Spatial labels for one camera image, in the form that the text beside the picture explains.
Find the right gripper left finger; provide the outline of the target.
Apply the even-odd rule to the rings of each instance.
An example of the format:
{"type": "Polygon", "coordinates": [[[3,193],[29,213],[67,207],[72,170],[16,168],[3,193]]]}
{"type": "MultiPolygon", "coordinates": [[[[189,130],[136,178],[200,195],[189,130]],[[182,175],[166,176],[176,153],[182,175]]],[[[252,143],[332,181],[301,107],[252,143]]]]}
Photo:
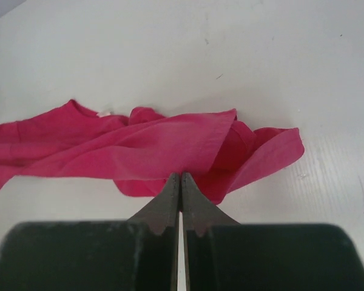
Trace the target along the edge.
{"type": "Polygon", "coordinates": [[[180,177],[131,218],[23,222],[0,245],[0,290],[176,290],[180,177]]]}

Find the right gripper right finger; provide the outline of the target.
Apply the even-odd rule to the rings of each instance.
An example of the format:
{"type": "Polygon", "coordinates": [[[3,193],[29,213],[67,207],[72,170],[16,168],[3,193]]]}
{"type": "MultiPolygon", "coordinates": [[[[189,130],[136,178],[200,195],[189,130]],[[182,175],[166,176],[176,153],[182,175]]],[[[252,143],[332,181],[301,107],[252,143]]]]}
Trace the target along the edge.
{"type": "Polygon", "coordinates": [[[241,224],[181,177],[187,290],[364,290],[350,237],[332,224],[241,224]]]}

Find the pink t shirt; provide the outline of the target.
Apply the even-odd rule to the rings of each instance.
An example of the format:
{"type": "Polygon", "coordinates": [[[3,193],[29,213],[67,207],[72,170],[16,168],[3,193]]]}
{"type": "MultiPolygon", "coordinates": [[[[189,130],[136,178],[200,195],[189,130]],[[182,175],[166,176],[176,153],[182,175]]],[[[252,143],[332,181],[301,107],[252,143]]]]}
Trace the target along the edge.
{"type": "Polygon", "coordinates": [[[75,100],[0,125],[0,189],[15,176],[110,179],[126,196],[155,196],[190,173],[213,203],[296,162],[297,128],[251,130],[232,109],[165,117],[148,107],[101,116],[75,100]]]}

